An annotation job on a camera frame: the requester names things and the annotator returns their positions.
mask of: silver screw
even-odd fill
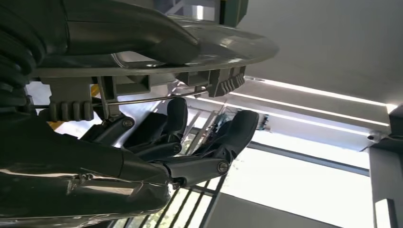
[[[230,166],[228,165],[228,163],[226,163],[226,162],[220,162],[219,164],[218,164],[218,172],[220,172],[220,173],[225,173],[225,172],[227,172],[228,171],[228,168],[229,168]]]
[[[125,127],[131,127],[131,126],[133,126],[133,121],[132,120],[124,120],[123,121],[123,126],[125,126]]]

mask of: metal rod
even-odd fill
[[[192,193],[192,189],[190,189],[190,190],[188,191],[188,193],[186,194],[185,198],[183,199],[181,206],[179,207],[178,211],[176,212],[175,216],[173,217],[173,220],[172,220],[171,224],[169,225],[169,228],[173,228],[173,227],[174,227],[175,222],[178,220],[179,215],[181,214],[183,208],[185,207],[185,204],[186,204],[186,202],[188,201],[188,198],[189,198],[189,196],[190,196],[191,193]]]
[[[198,111],[196,115],[194,115],[192,121],[190,121],[189,126],[186,127],[185,133],[183,133],[182,143],[183,141],[185,141],[186,137],[188,136],[190,130],[193,128],[194,123],[196,122],[197,118],[199,118],[200,114],[202,114],[202,111]]]
[[[161,221],[165,217],[166,212],[168,211],[169,207],[171,206],[171,204],[172,204],[173,200],[175,199],[175,196],[178,194],[178,192],[179,192],[179,190],[176,190],[175,193],[172,195],[171,200],[169,201],[169,203],[163,209],[163,212],[160,215],[160,217],[158,218],[157,223],[155,224],[154,228],[158,228],[160,226]]]
[[[143,228],[143,226],[147,223],[148,218],[150,217],[150,215],[147,215],[143,221],[141,222],[140,226],[138,228]]]
[[[206,225],[207,218],[210,216],[210,214],[211,214],[211,212],[213,210],[213,207],[214,207],[214,205],[215,205],[215,203],[217,201],[217,198],[218,198],[218,194],[221,191],[221,188],[222,188],[222,186],[224,184],[224,181],[225,181],[226,177],[227,177],[226,174],[221,176],[220,181],[218,182],[218,185],[217,185],[217,189],[215,190],[215,194],[211,198],[209,206],[206,209],[206,213],[204,214],[203,219],[201,220],[199,227],[204,227]]]
[[[197,133],[197,135],[194,137],[193,141],[190,143],[190,146],[189,146],[188,150],[186,151],[185,155],[190,155],[193,153],[194,149],[199,144],[200,139],[203,137],[204,133],[207,132],[207,128],[210,126],[210,124],[214,120],[215,116],[216,116],[215,113],[210,114],[210,116],[207,119],[206,123],[204,124],[203,128],[199,131],[199,133]]]
[[[130,104],[138,104],[138,103],[145,103],[145,102],[153,102],[153,101],[163,101],[174,99],[177,97],[184,97],[184,96],[191,96],[197,94],[204,94],[207,92],[207,89],[196,91],[187,94],[178,94],[178,95],[171,95],[171,96],[164,96],[164,97],[156,97],[156,98],[149,98],[149,99],[142,99],[142,100],[135,100],[135,101],[117,101],[117,102],[110,102],[108,105],[130,105]],[[93,107],[101,107],[102,104],[92,104]],[[41,104],[41,105],[34,105],[34,108],[49,108],[48,104]]]
[[[206,184],[204,185],[204,187],[200,187],[200,186],[197,186],[197,185],[192,186],[192,190],[194,190],[195,187],[200,187],[200,189],[209,190],[209,189],[207,188],[207,186],[209,185],[209,183],[210,183],[210,180],[208,180],[208,181],[206,182]],[[188,220],[186,221],[185,228],[188,228],[189,225],[190,225],[190,223],[192,222],[193,216],[194,216],[194,214],[196,213],[197,208],[199,207],[199,204],[200,204],[200,202],[201,202],[201,200],[202,200],[204,194],[205,194],[205,192],[202,191],[202,192],[200,193],[199,197],[197,198],[197,201],[196,201],[196,203],[194,204],[194,207],[193,207],[193,209],[192,209],[192,212],[190,213],[190,215],[189,215],[189,217],[188,217]]]

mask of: wire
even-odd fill
[[[394,141],[403,141],[403,138],[399,139],[399,138],[393,138],[393,137],[390,137],[390,136],[386,136],[386,138],[390,139],[390,140],[394,140]]]
[[[145,102],[153,102],[153,101],[162,101],[162,100],[169,100],[169,99],[174,99],[177,97],[184,97],[184,96],[191,96],[191,95],[197,95],[197,94],[203,94],[206,93],[207,89],[192,92],[192,93],[187,93],[187,94],[179,94],[179,95],[171,95],[171,96],[164,96],[164,97],[156,97],[156,98],[149,98],[149,99],[142,99],[142,100],[134,100],[134,101],[118,101],[118,102],[110,102],[107,103],[108,105],[130,105],[130,104],[137,104],[137,103],[145,103]],[[93,107],[102,107],[102,104],[92,104]],[[49,108],[48,104],[40,104],[40,105],[34,105],[34,108]]]

